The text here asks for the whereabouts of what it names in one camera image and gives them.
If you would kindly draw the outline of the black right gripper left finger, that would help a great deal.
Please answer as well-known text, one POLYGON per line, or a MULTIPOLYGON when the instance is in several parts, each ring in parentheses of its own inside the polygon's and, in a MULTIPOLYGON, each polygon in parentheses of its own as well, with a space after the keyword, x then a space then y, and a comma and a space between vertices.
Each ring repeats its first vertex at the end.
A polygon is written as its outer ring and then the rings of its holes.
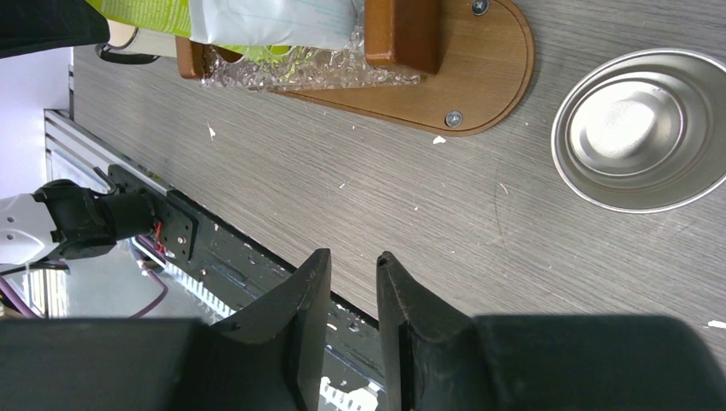
POLYGON ((331 256, 214 325, 199 319, 1 324, 4 410, 314 410, 331 256))

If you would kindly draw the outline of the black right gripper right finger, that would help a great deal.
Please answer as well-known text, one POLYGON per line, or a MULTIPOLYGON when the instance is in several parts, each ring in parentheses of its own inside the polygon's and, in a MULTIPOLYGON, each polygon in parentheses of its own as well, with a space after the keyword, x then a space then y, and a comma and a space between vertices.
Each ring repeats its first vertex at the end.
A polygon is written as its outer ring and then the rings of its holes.
POLYGON ((725 376, 679 319, 470 317, 389 252, 377 262, 390 410, 722 410, 725 376))

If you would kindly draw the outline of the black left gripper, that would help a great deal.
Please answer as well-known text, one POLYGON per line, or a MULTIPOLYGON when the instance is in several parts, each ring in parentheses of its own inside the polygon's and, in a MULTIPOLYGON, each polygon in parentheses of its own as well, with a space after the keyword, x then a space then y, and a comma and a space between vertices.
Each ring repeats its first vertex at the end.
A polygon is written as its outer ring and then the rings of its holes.
POLYGON ((2 0, 1 57, 105 43, 107 20, 85 0, 2 0))

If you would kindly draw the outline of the lime green toothpaste tube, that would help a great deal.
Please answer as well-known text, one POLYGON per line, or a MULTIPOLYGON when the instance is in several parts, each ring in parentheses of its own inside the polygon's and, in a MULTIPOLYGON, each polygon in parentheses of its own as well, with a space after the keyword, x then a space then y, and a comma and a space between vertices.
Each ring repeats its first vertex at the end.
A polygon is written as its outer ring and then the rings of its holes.
POLYGON ((187 0, 88 0, 108 20, 191 39, 187 0))

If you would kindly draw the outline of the grey toothpaste tube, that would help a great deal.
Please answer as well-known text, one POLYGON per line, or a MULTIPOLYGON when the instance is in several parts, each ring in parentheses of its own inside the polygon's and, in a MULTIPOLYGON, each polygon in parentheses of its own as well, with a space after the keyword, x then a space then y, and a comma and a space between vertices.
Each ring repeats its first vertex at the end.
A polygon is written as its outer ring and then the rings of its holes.
POLYGON ((351 1, 202 0, 188 3, 190 39, 212 45, 345 47, 357 24, 351 1))

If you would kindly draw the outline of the shiny metal cup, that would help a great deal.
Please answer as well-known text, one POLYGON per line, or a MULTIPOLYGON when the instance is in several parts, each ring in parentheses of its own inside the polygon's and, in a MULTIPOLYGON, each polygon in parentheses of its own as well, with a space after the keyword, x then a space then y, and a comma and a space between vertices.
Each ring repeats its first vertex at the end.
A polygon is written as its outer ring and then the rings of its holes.
POLYGON ((550 133, 557 172, 582 199, 647 214, 725 182, 725 65, 659 48, 620 56, 579 80, 550 133))

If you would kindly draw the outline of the brown oval wooden tray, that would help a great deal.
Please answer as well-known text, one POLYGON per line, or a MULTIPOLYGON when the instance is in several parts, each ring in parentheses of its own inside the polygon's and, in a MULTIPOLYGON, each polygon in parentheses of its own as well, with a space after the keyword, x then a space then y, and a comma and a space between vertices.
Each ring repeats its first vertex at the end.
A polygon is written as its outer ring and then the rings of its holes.
POLYGON ((446 136, 469 136, 502 121, 533 76, 533 32, 512 1, 367 1, 367 35, 378 62, 437 50, 438 71, 415 85, 290 91, 291 98, 446 136))

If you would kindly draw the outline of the white enamel mug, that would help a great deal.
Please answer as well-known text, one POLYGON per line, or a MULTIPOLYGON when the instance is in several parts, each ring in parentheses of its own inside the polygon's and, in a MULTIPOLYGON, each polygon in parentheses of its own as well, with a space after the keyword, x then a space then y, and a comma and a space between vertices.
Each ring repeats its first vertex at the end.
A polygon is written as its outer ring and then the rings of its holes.
POLYGON ((146 28, 107 20, 110 38, 95 46, 99 58, 126 65, 153 63, 160 57, 177 58, 176 37, 146 28))

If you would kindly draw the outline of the clear acrylic wooden rack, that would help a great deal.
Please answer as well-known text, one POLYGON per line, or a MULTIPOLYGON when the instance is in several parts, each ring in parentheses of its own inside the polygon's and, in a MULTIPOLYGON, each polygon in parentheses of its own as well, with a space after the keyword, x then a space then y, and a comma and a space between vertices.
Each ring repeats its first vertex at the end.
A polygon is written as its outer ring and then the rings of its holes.
POLYGON ((365 57, 367 1, 353 1, 355 26, 339 51, 295 46, 204 45, 177 37, 180 75, 204 87, 239 87, 249 91, 298 92, 409 86, 427 74, 406 66, 375 66, 365 57))

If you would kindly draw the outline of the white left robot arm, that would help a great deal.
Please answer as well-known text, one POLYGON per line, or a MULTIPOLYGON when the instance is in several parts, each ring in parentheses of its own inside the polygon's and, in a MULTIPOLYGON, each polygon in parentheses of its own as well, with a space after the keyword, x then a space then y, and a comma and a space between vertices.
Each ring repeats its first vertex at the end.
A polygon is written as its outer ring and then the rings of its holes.
MULTIPOLYGON (((3 1, 1 56, 106 42, 106 19, 86 1, 3 1)), ((1 262, 25 265, 85 259, 149 233, 155 211, 145 194, 101 194, 69 179, 1 201, 1 262)))

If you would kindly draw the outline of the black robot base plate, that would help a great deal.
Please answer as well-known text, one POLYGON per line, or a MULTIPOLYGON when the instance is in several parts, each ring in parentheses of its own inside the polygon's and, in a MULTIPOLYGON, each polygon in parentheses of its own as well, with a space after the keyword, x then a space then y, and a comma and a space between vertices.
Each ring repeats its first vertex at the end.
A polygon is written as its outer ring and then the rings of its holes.
POLYGON ((385 409, 378 323, 330 289, 329 252, 295 267, 178 190, 108 174, 150 198, 157 228, 140 243, 219 315, 193 362, 202 409, 385 409))

